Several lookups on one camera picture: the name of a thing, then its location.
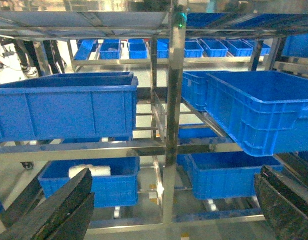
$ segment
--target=metal support beam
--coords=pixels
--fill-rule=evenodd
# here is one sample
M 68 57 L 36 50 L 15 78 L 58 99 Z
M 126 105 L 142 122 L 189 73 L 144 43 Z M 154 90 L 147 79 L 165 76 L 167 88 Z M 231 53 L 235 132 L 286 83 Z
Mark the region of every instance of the metal support beam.
M 189 138 L 178 144 L 179 154 L 238 152 L 241 148 L 228 137 Z M 56 161 L 105 159 L 164 155 L 166 146 L 160 139 L 136 138 L 133 141 L 85 142 L 67 144 L 0 146 L 0 161 Z
M 260 54 L 262 52 L 263 44 L 264 44 L 264 40 L 255 41 L 253 54 L 252 54 L 252 57 L 250 59 L 250 66 L 248 68 L 248 71 L 256 71 L 257 70 L 257 66 L 258 66 L 258 63 L 259 63 L 259 58 L 260 58 Z
M 40 41 L 35 41 L 33 42 L 34 44 L 34 48 L 35 48 L 35 52 L 36 52 L 36 56 L 37 56 L 37 60 L 38 60 L 38 64 L 40 67 L 40 70 L 42 72 L 44 72 L 44 76 L 46 75 L 51 75 L 51 71 L 49 69 L 49 64 L 48 64 L 48 60 L 47 60 L 47 56 L 46 56 L 46 52 L 45 52 L 45 48 L 43 45 L 43 42 Z
M 178 126 L 183 78 L 187 0 L 171 1 L 170 47 L 167 84 L 166 163 L 163 173 L 163 223 L 172 222 Z
M 274 38 L 265 70 L 272 70 L 276 61 L 280 61 L 285 47 L 286 38 Z
M 150 63 L 151 63 L 151 79 L 150 79 L 150 103 L 155 104 L 155 92 L 157 87 L 157 37 L 153 36 L 150 45 Z M 156 127 L 155 116 L 151 117 L 151 126 Z M 156 130 L 151 132 L 151 138 L 156 137 Z

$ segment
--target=metal pole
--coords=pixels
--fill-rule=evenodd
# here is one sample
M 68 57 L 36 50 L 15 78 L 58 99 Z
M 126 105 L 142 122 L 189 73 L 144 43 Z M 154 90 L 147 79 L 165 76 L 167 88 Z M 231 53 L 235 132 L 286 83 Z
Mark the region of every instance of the metal pole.
M 260 54 L 262 52 L 263 44 L 264 44 L 264 40 L 255 41 L 253 54 L 252 54 L 252 57 L 250 59 L 250 66 L 248 68 L 248 71 L 256 71 L 257 70 L 257 66 L 258 66 L 258 63 L 259 63 L 259 57 L 260 57 Z
M 155 104 L 155 90 L 157 87 L 157 37 L 153 36 L 150 45 L 150 63 L 151 63 L 151 80 L 150 80 L 150 103 Z M 151 117 L 151 126 L 156 127 L 155 117 Z M 151 137 L 156 137 L 156 130 L 151 131 Z
M 179 112 L 183 78 L 187 0 L 172 0 L 167 84 L 166 163 L 163 173 L 163 223 L 172 222 Z
M 41 71 L 44 72 L 44 74 L 42 75 L 43 76 L 51 75 L 43 42 L 35 41 L 33 42 L 33 44 L 34 44 L 36 56 L 38 59 L 39 67 Z
M 266 62 L 265 70 L 272 70 L 276 61 L 280 61 L 285 47 L 286 38 L 274 38 L 272 47 Z

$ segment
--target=blue storage bin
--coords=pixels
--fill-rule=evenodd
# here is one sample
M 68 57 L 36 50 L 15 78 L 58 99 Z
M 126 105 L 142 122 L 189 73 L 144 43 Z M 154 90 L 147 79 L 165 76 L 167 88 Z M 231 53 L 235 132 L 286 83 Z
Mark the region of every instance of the blue storage bin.
M 224 16 L 225 13 L 189 13 L 187 14 L 187 27 L 205 27 L 208 24 L 216 21 L 217 19 Z
M 142 38 L 141 39 L 140 38 L 136 38 L 136 39 L 131 38 L 131 39 L 128 40 L 128 42 L 131 43 L 131 44 L 135 44 L 135 43 L 136 44 L 140 44 L 140 43 L 142 44 L 142 43 L 144 43 L 144 39 L 142 39 Z
M 212 71 L 183 72 L 182 97 L 198 111 L 205 110 L 208 79 L 212 73 Z
M 119 39 L 104 39 L 103 40 L 103 43 L 104 44 L 118 44 L 120 43 L 120 40 Z
M 92 49 L 91 49 L 91 52 L 95 52 L 96 51 L 96 48 L 97 48 L 97 39 L 79 39 L 77 40 L 76 44 L 77 44 L 77 49 L 80 48 L 80 46 L 82 45 L 85 46 L 85 47 L 88 47 L 90 45 L 92 45 Z
M 201 200 L 254 196 L 254 175 L 262 165 L 283 169 L 272 156 L 253 157 L 242 151 L 188 154 L 185 160 L 193 194 Z
M 249 57 L 253 53 L 253 48 L 241 40 L 225 40 L 223 44 L 235 57 Z
M 200 44 L 208 57 L 225 57 L 228 48 L 218 40 L 200 39 Z
M 0 85 L 0 142 L 132 136 L 137 77 L 98 74 Z
M 277 71 L 214 72 L 206 111 L 252 156 L 308 151 L 308 79 Z
M 184 57 L 200 58 L 203 55 L 203 48 L 197 41 L 185 41 Z
M 120 43 L 103 43 L 99 52 L 101 59 L 120 59 Z
M 308 58 L 308 33 L 287 37 L 282 54 L 289 57 Z
M 92 47 L 85 47 L 81 45 L 77 50 L 74 60 L 88 60 Z
M 147 58 L 147 49 L 145 43 L 131 43 L 129 45 L 130 59 L 145 59 Z
M 246 43 L 248 43 L 252 48 L 254 48 L 256 41 L 254 40 L 244 40 Z M 266 54 L 270 53 L 270 46 L 267 44 L 263 44 L 262 51 L 260 52 L 260 56 L 264 56 Z
M 192 125 L 196 124 L 183 124 L 181 126 L 187 126 L 190 127 Z M 217 137 L 217 134 L 215 134 L 209 127 L 202 127 L 202 128 L 181 128 L 178 130 L 178 138 L 179 142 L 181 144 L 187 143 L 188 139 L 195 139 L 195 138 L 213 138 Z M 185 171 L 188 170 L 188 165 L 185 160 L 185 156 L 187 154 L 178 154 L 177 155 L 177 164 L 182 166 Z
M 111 176 L 93 176 L 91 191 L 95 193 L 96 208 L 132 206 L 137 203 L 139 157 L 52 161 L 38 176 L 45 197 L 49 198 L 69 181 L 68 170 L 72 166 L 81 164 L 110 166 Z
M 157 58 L 167 59 L 169 57 L 169 39 L 157 40 Z

